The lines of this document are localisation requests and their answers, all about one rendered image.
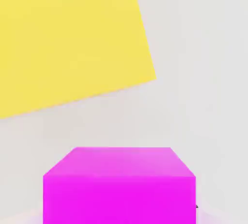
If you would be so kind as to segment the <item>large yellow box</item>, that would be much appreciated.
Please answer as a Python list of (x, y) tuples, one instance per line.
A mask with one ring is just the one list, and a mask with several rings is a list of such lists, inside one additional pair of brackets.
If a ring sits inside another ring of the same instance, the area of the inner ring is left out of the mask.
[(155, 78), (138, 0), (0, 0), (0, 119)]

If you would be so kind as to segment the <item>small magenta cube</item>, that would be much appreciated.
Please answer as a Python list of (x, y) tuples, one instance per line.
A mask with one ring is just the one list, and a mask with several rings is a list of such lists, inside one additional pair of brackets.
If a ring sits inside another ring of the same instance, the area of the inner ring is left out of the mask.
[(196, 206), (168, 147), (77, 147), (43, 176), (43, 224), (196, 224)]

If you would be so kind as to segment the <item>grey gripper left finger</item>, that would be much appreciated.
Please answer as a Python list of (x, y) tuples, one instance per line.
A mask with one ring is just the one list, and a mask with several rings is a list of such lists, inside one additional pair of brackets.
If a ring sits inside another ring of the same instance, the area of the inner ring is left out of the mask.
[(43, 211), (37, 209), (22, 213), (17, 216), (15, 224), (43, 224)]

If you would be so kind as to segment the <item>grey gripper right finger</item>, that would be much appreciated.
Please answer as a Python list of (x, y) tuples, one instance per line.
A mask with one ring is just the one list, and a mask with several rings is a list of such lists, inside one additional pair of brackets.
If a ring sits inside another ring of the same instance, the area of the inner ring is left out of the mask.
[(201, 208), (199, 205), (196, 205), (196, 224), (223, 224), (223, 221)]

